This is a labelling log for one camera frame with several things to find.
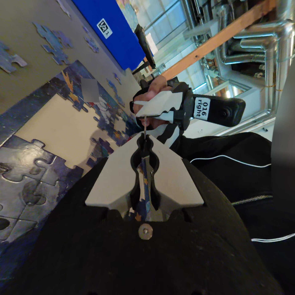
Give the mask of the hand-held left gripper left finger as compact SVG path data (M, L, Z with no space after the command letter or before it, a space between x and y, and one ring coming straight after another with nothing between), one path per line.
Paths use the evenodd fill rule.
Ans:
M140 201L137 168L141 163L143 134L138 134L115 150L108 158L85 204L118 211L135 210Z

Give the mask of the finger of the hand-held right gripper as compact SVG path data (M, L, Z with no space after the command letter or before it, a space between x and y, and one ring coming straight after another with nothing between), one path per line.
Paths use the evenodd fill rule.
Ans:
M161 115L155 116L154 119L174 122L174 112L173 111L169 111L167 113L163 112Z
M157 117L162 113L171 110L178 111L183 99L182 92L173 93L172 91L162 91L150 101L135 101L135 105L140 105L140 110L135 114L136 117Z

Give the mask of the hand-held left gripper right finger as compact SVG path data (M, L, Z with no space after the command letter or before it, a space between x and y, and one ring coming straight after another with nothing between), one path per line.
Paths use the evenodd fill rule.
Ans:
M151 135L146 136L149 165L152 168L150 197L155 210L202 206L201 197L183 159Z

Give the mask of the joined planet puzzle pieces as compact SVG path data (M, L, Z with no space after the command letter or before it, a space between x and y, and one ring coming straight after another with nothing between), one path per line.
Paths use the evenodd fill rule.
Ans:
M95 138L91 138L91 141L95 144L90 158L88 158L86 165L90 168L93 168L97 165L103 158L109 157L114 150L110 147L110 143L104 141L103 139L99 138L96 140Z

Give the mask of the space jigsaw puzzle board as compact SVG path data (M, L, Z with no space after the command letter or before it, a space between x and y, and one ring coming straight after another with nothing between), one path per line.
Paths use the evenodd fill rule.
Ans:
M82 79L94 77L76 60L1 115L1 254L38 228L84 172L78 165L68 168L66 160L45 150L42 141L27 141L16 135L54 95L71 101L78 111L88 112L86 105L94 109L97 127L119 147L139 131L134 116L126 114L99 83L103 106L111 116L106 119L97 103L85 102Z

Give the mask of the person's right hand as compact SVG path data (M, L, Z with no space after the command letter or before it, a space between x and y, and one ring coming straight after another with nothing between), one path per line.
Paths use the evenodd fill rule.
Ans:
M152 81L147 93L145 93L146 101L150 101L162 91L170 91L171 89L172 87L168 86L166 78L162 75L159 75Z

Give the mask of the person's black jacket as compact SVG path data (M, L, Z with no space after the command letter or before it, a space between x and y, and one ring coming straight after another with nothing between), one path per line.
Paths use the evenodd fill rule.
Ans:
M217 156L189 164L205 206L185 209L194 292L284 294L272 273L277 247L252 241L280 232L271 189L271 142L251 132L223 136Z

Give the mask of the wooden ceiling beam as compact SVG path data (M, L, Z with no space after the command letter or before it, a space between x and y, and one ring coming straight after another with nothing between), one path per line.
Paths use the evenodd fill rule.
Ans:
M239 32L252 25L255 21L267 15L270 11L275 9L276 6L276 0L264 0L256 4L249 11L244 13L238 19L234 20L226 28L222 29L201 46L197 47L197 49L186 55L176 64L163 72L161 75L164 76L167 80L174 78L175 76L186 70L188 67L193 65L195 62L205 57L208 53L212 52L223 43L227 42L229 39L237 35Z

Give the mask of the blue box with tag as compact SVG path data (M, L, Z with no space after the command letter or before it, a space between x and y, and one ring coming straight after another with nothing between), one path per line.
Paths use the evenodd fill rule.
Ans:
M145 53L115 0L73 0L123 70L135 71Z

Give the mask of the row of puzzle pieces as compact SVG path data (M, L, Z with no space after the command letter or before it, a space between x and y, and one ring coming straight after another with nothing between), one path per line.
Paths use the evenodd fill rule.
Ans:
M68 56L65 54L64 49L73 48L71 40L64 35L62 31L51 30L48 27L32 22L35 26L37 33L42 37L47 44L42 45L42 48L49 54L52 59L58 64L69 64ZM13 64L19 67L26 67L27 62L17 54L10 54L9 47L2 41L0 42L0 67L8 74L15 72L17 69Z

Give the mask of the black strapped bag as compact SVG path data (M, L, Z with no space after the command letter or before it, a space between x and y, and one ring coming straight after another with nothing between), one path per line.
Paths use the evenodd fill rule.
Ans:
M142 59L142 65L139 65L136 70L132 72L133 75L145 69L146 67L150 68L150 71L156 69L156 64L153 58L153 53L150 49L149 43L146 39L144 29L138 24L135 29L135 35L138 38L139 45L141 46L145 56Z

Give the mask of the silver ventilation duct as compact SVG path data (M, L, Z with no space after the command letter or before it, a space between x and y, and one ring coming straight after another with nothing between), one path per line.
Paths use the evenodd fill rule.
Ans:
M290 19L254 24L233 36L241 39L240 47L260 49L264 54L228 55L228 41L219 46L223 64L264 63L267 113L276 113L287 74L293 59L294 22Z

